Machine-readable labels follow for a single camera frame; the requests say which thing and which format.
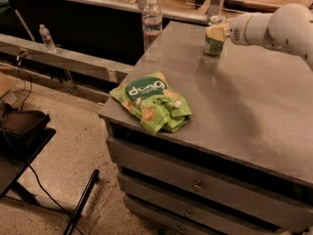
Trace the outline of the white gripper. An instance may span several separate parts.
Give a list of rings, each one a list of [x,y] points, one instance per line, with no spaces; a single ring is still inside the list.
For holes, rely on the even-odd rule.
[[[229,24],[219,23],[205,29],[206,36],[218,41],[225,41],[230,30],[230,39],[242,46],[269,46],[273,42],[268,26],[271,14],[250,13],[233,18]]]

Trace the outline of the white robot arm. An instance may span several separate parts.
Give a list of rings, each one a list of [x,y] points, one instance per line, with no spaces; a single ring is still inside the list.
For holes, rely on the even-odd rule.
[[[218,56],[226,39],[236,45],[292,53],[313,71],[313,14],[303,5],[288,4],[274,13],[246,13],[230,21],[213,16],[205,29],[204,52]]]

